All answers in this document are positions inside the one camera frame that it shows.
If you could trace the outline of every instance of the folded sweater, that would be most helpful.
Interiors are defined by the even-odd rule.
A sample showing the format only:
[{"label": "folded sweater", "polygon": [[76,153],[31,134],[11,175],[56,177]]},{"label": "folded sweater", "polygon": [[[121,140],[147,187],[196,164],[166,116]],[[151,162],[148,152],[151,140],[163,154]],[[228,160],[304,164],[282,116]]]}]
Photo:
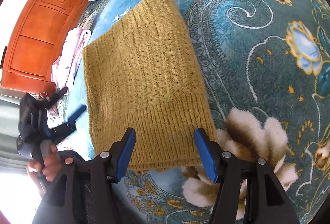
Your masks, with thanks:
[{"label": "folded sweater", "polygon": [[193,134],[215,140],[201,70],[174,0],[143,0],[83,50],[90,135],[108,150],[136,130],[128,167],[199,164]]}]

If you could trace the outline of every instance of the blue gripper pad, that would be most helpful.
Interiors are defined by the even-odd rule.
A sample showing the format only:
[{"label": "blue gripper pad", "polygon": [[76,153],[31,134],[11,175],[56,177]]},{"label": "blue gripper pad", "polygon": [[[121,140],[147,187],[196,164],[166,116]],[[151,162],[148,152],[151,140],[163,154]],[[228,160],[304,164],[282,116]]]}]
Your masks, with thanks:
[{"label": "blue gripper pad", "polygon": [[74,124],[77,118],[82,115],[82,113],[87,109],[86,105],[82,105],[79,109],[77,109],[68,119],[69,124]]},{"label": "blue gripper pad", "polygon": [[208,142],[210,143],[211,141],[202,128],[195,130],[194,139],[205,173],[213,183],[216,183],[218,180],[216,164],[207,145]]},{"label": "blue gripper pad", "polygon": [[136,141],[136,134],[133,128],[130,128],[130,133],[128,135],[128,139],[126,140],[125,145],[120,153],[120,156],[117,160],[117,172],[115,175],[116,181],[119,182],[126,173],[128,163],[131,160],[131,156],[133,153],[133,149]]}]

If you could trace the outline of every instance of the blue fabric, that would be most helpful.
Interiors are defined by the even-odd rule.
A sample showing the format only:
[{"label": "blue fabric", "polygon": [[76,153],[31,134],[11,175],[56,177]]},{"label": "blue fabric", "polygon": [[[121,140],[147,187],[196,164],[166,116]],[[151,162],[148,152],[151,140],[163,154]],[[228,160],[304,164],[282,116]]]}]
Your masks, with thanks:
[{"label": "blue fabric", "polygon": [[[82,22],[94,18],[90,41],[140,1],[92,2],[82,18]],[[282,127],[288,143],[278,176],[286,178],[282,184],[288,187],[300,223],[308,223],[330,190],[329,5],[325,0],[175,1],[202,69],[217,130],[226,132],[225,119],[233,108],[259,121],[262,131],[270,120]],[[86,104],[83,63],[67,97],[66,115],[81,104]],[[272,134],[268,149],[273,153],[279,151],[276,136]],[[95,156],[88,113],[78,120],[77,132],[69,139],[84,158]],[[197,172],[197,168],[195,175],[183,174],[180,168],[144,175],[128,171],[114,189],[145,223],[205,223],[210,206],[190,204],[183,192],[187,182],[212,188]],[[214,198],[197,189],[188,190],[199,201]]]}]

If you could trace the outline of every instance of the pink clothing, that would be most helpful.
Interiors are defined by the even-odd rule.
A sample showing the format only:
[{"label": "pink clothing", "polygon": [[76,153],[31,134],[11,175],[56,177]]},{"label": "pink clothing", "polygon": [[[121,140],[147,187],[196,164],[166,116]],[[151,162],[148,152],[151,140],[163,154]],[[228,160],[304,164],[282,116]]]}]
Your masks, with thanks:
[{"label": "pink clothing", "polygon": [[59,89],[64,86],[68,88],[66,93],[72,89],[75,73],[78,69],[81,52],[90,40],[91,31],[82,28],[74,28],[68,32],[62,49],[62,55],[52,65],[52,81]]}]

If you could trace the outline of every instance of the person's hand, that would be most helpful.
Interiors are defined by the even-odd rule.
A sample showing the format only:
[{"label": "person's hand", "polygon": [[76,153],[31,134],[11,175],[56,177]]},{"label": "person's hand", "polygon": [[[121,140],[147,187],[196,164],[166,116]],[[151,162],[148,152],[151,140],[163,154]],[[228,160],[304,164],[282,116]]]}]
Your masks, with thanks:
[{"label": "person's hand", "polygon": [[[61,158],[57,153],[57,148],[55,145],[51,145],[51,154],[44,159],[45,168],[42,169],[42,173],[46,176],[47,181],[52,182],[56,174],[61,170]],[[37,185],[39,194],[44,195],[44,191],[40,185],[40,182],[37,178],[37,172],[41,172],[41,164],[37,161],[29,161],[27,165],[27,173],[33,182]]]}]

